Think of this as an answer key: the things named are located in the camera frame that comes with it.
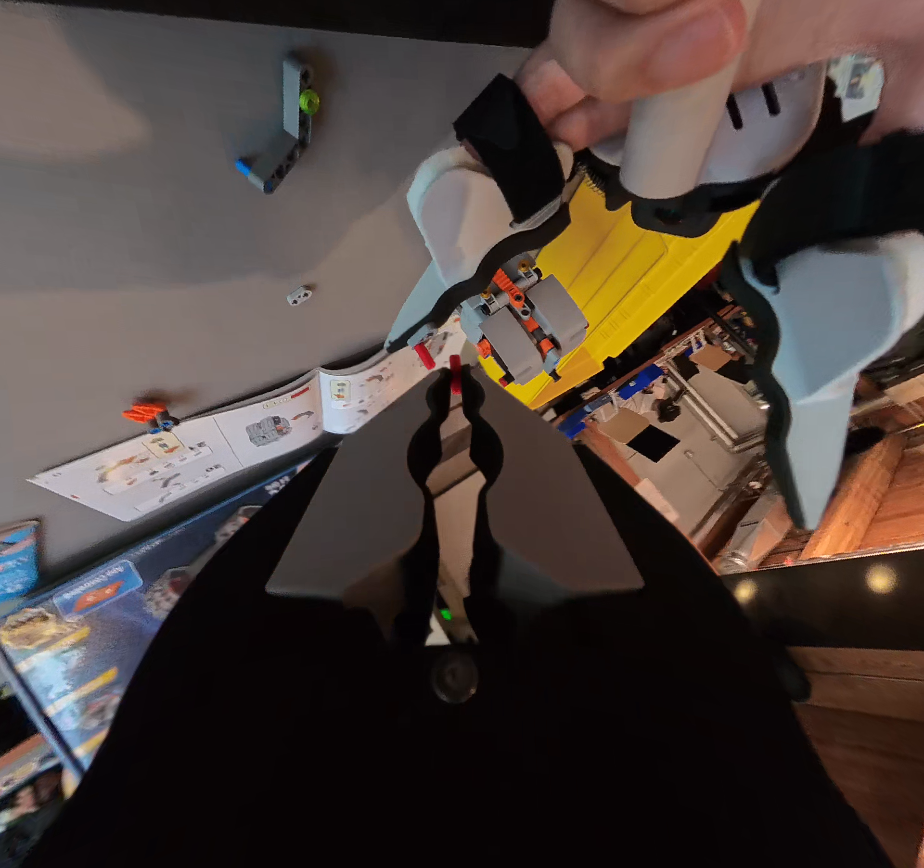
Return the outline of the blue robot kit box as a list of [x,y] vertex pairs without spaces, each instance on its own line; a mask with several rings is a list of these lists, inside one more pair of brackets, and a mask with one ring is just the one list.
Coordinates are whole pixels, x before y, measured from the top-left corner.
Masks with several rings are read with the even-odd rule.
[[2,675],[64,768],[81,779],[128,684],[209,560],[307,469],[218,501],[37,594],[2,620]]

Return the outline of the grey desk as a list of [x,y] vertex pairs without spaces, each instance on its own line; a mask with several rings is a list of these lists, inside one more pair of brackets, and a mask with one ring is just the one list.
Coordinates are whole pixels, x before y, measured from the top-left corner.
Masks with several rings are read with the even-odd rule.
[[[320,108],[266,196],[235,160],[275,131],[291,53]],[[204,412],[383,341],[430,262],[413,173],[526,54],[2,4],[2,523],[41,520],[45,578],[181,516],[28,480],[132,436],[133,400]]]

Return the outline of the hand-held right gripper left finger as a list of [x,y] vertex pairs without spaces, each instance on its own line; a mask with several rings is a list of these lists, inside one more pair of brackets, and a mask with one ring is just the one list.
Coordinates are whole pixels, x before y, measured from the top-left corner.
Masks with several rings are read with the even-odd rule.
[[273,597],[369,611],[388,641],[426,641],[440,565],[438,369],[345,437],[266,583]]

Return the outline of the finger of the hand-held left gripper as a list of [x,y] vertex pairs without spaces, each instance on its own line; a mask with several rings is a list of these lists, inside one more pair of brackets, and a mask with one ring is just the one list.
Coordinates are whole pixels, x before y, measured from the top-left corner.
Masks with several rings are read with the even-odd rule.
[[537,263],[539,251],[565,231],[577,170],[571,149],[555,148],[554,154],[552,166],[516,164],[501,181],[465,148],[442,149],[419,166],[407,199],[431,263],[389,331],[388,352],[409,348],[422,356],[498,268],[525,255]]
[[722,284],[755,325],[765,456],[792,521],[815,528],[834,492],[860,374],[921,320],[918,231],[816,245],[764,281],[733,243]]

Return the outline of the grey orange toy robot model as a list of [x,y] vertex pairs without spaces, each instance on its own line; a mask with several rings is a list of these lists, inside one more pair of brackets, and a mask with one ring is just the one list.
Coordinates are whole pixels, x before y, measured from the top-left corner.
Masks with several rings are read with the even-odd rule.
[[588,320],[560,280],[534,257],[505,262],[456,312],[479,357],[500,370],[502,387],[560,379],[563,359],[586,338]]

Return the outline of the yellow storage bin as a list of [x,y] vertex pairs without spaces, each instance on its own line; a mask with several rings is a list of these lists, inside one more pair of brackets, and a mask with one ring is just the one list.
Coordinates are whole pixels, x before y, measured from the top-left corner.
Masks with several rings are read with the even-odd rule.
[[720,264],[757,211],[750,204],[722,214],[699,238],[638,227],[630,207],[609,211],[587,183],[570,204],[571,224],[539,253],[546,276],[559,278],[588,320],[587,337],[558,367],[560,380],[540,376],[505,390],[532,410],[591,383],[608,358],[621,355]]

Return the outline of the light blue package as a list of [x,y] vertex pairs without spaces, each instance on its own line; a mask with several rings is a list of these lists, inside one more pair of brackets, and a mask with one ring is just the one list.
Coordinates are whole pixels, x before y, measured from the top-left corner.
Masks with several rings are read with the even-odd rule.
[[39,520],[1,524],[1,601],[27,595],[40,579]]

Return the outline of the white instruction booklet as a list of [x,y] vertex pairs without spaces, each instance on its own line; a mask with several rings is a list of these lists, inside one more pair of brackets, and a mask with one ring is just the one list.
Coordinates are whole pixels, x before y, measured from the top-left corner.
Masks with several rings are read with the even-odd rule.
[[349,435],[425,377],[407,348],[357,366],[315,369],[296,386],[234,408],[182,420],[29,478],[31,484],[108,517],[132,522],[238,472]]

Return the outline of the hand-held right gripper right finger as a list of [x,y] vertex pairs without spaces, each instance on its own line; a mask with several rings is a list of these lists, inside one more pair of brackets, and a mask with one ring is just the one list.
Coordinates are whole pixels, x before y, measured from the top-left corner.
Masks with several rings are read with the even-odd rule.
[[450,389],[483,476],[465,608],[478,641],[513,641],[573,600],[637,593],[642,574],[569,440],[470,366]]

